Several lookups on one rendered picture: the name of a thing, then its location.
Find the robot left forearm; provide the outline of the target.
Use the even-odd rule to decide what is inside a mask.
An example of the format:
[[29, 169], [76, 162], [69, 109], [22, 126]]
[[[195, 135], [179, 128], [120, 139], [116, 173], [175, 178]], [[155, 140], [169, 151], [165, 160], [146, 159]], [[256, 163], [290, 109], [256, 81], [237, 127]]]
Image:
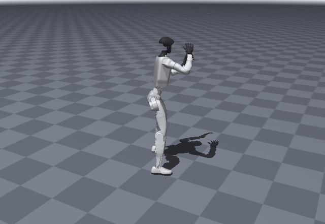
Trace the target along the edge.
[[[183, 65], [183, 67], [184, 67], [185, 65]], [[178, 72], [178, 71], [176, 71], [176, 70], [173, 70], [173, 69], [171, 69], [171, 75], [172, 76], [174, 76], [174, 75], [176, 75], [176, 74], [180, 74], [181, 72]]]

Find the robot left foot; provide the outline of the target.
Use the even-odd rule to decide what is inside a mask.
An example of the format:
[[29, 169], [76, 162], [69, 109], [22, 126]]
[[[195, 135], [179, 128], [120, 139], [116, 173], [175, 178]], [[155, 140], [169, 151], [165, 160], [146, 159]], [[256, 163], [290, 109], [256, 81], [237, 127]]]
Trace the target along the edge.
[[[165, 149], [168, 149], [168, 146], [165, 146]], [[155, 151], [155, 146], [152, 146], [151, 151]]]

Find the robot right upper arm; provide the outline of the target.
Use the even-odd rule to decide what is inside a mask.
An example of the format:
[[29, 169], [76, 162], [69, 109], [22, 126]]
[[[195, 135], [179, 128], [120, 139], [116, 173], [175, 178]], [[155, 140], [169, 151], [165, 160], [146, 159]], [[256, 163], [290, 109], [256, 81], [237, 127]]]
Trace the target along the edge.
[[183, 73], [184, 75], [188, 75], [190, 73], [190, 70], [185, 70], [184, 67], [182, 67], [180, 64], [172, 61], [171, 59], [167, 58], [167, 59], [164, 59], [161, 63], [162, 65], [164, 65], [166, 68], [168, 69], [173, 69], [173, 70], [176, 70], [178, 72], [181, 72]]

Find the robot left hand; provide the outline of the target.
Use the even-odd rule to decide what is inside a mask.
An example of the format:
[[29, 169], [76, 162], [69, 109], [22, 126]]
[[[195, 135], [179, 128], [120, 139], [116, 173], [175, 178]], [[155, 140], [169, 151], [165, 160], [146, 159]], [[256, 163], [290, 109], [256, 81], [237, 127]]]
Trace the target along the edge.
[[[194, 58], [194, 57], [193, 57]], [[183, 63], [181, 64], [181, 66], [183, 66], [183, 65], [185, 65], [186, 64], [186, 56], [185, 56], [185, 58], [184, 58], [184, 61], [183, 61]], [[194, 59], [193, 59], [194, 60]]]

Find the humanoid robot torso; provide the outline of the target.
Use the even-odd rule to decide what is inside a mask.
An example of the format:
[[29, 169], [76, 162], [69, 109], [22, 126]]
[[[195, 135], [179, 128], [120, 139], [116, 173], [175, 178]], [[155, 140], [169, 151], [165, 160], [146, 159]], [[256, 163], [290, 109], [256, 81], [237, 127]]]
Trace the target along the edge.
[[164, 65], [162, 65], [162, 61], [167, 59], [167, 55], [165, 57], [156, 57], [154, 64], [154, 76], [153, 76], [153, 84], [155, 87], [147, 96], [147, 102], [150, 102], [151, 98], [155, 98], [156, 100], [160, 100], [160, 94], [163, 91], [161, 87], [167, 87], [169, 82], [169, 77], [171, 73], [171, 68], [168, 69]]

